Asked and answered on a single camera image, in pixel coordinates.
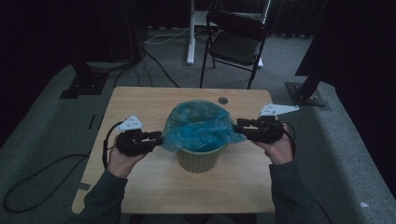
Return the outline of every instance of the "wrist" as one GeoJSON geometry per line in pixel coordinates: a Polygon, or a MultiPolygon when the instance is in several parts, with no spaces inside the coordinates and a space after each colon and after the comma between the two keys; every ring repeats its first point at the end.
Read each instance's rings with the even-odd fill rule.
{"type": "Polygon", "coordinates": [[[122,167],[122,166],[108,166],[107,170],[116,177],[125,179],[131,173],[133,167],[122,167]]]}
{"type": "Polygon", "coordinates": [[[288,162],[293,161],[291,158],[276,158],[276,159],[271,159],[271,162],[273,165],[282,165],[288,162]]]}

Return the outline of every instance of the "black cord on floor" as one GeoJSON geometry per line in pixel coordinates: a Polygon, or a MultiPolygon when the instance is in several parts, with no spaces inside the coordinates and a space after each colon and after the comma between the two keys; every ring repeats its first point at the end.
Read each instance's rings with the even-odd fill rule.
{"type": "Polygon", "coordinates": [[[176,84],[176,82],[169,76],[169,74],[166,72],[166,70],[163,68],[163,65],[157,61],[156,58],[154,58],[150,53],[148,53],[145,49],[144,51],[148,54],[148,56],[150,56],[160,67],[161,69],[165,72],[165,74],[168,76],[168,78],[175,84],[176,87],[179,88],[179,86],[176,84]]]}
{"type": "Polygon", "coordinates": [[[144,64],[144,65],[143,65],[143,69],[148,73],[149,83],[150,83],[151,87],[154,87],[153,84],[152,84],[151,74],[150,74],[149,71],[146,69],[146,62],[145,62],[145,59],[143,59],[143,64],[144,64]]]}
{"type": "Polygon", "coordinates": [[[333,224],[332,219],[330,218],[329,214],[327,214],[326,210],[324,210],[323,206],[319,203],[319,201],[315,200],[315,202],[317,203],[317,205],[320,208],[320,210],[322,211],[322,213],[326,216],[327,220],[329,220],[329,222],[331,224],[333,224]]]}
{"type": "Polygon", "coordinates": [[[114,80],[113,88],[115,89],[115,88],[117,87],[117,81],[119,80],[119,78],[120,78],[122,75],[125,74],[126,71],[128,71],[128,70],[130,70],[130,69],[134,69],[134,70],[135,70],[136,67],[140,64],[140,62],[143,61],[143,59],[144,59],[145,57],[146,57],[146,52],[145,52],[145,54],[143,55],[143,57],[142,57],[141,59],[139,59],[138,62],[131,63],[131,64],[129,64],[129,66],[123,67],[123,70],[119,72],[119,74],[118,74],[117,77],[116,77],[116,80],[114,80]]]}
{"type": "Polygon", "coordinates": [[[12,186],[6,193],[4,200],[3,200],[3,207],[6,209],[6,211],[10,212],[10,213],[24,213],[30,210],[33,210],[35,208],[37,208],[38,206],[40,206],[41,204],[43,204],[44,202],[46,202],[55,192],[56,190],[58,190],[58,188],[64,183],[64,181],[73,173],[73,171],[76,170],[76,168],[85,160],[90,156],[91,152],[87,153],[87,154],[72,154],[72,155],[68,155],[65,157],[62,157],[52,163],[50,163],[49,165],[45,166],[44,168],[42,168],[41,170],[37,171],[36,173],[27,176],[26,178],[24,178],[23,180],[21,180],[20,182],[18,182],[17,184],[15,184],[14,186],[12,186]],[[64,177],[64,179],[62,179],[62,181],[56,186],[55,189],[52,190],[52,192],[50,194],[48,194],[41,202],[36,203],[33,206],[27,207],[27,208],[20,208],[20,209],[15,209],[15,208],[11,208],[8,204],[8,197],[15,192],[15,190],[17,189],[17,187],[20,187],[21,185],[23,185],[24,183],[26,183],[27,181],[29,181],[30,179],[34,178],[35,176],[41,174],[42,172],[44,172],[45,170],[47,170],[48,168],[50,168],[53,164],[59,162],[59,161],[63,161],[69,158],[74,158],[74,157],[82,157],[77,163],[76,165],[73,166],[73,168],[69,171],[69,173],[67,173],[67,175],[64,177]]]}

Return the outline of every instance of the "dark sleeve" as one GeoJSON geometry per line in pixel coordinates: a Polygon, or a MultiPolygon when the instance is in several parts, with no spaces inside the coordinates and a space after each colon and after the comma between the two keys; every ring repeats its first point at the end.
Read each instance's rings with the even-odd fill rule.
{"type": "Polygon", "coordinates": [[[305,186],[297,164],[270,165],[275,223],[314,223],[315,198],[305,186]]]}
{"type": "Polygon", "coordinates": [[[80,214],[68,218],[64,224],[119,223],[127,182],[127,179],[116,177],[105,170],[96,185],[85,196],[85,208],[80,214]]]}

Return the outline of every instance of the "person's right hand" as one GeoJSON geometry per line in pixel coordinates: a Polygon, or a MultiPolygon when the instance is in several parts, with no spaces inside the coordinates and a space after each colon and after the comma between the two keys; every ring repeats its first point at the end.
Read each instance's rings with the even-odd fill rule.
{"type": "MultiPolygon", "coordinates": [[[[117,142],[117,137],[114,139],[114,146],[117,142]]],[[[141,154],[133,157],[125,156],[124,154],[120,153],[119,150],[114,147],[110,151],[110,155],[108,157],[108,166],[107,170],[119,177],[119,178],[126,178],[129,173],[131,173],[134,166],[143,158],[146,157],[148,153],[141,154]]]]}
{"type": "MultiPolygon", "coordinates": [[[[287,125],[284,124],[283,128],[288,131],[287,125]]],[[[291,147],[291,140],[283,134],[282,138],[272,144],[265,144],[262,142],[254,142],[256,146],[265,150],[265,155],[270,158],[274,165],[280,165],[289,161],[293,161],[293,153],[291,147]]]]}

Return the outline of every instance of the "desk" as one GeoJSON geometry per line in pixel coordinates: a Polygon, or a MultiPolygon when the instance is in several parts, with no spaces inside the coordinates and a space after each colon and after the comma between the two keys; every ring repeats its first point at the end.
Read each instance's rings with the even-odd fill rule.
{"type": "MultiPolygon", "coordinates": [[[[85,195],[104,171],[102,146],[111,126],[136,114],[144,124],[143,131],[163,131],[172,109],[190,100],[220,105],[233,119],[255,119],[271,103],[271,96],[268,91],[253,90],[117,87],[81,179],[81,185],[90,187],[78,189],[73,212],[83,209],[85,195]],[[221,105],[220,97],[226,97],[228,104],[221,105]]],[[[109,142],[115,135],[110,135],[109,142]]],[[[224,148],[212,170],[193,174],[178,164],[175,153],[155,147],[129,175],[122,213],[273,213],[270,163],[261,148],[244,141],[224,148]]]]}

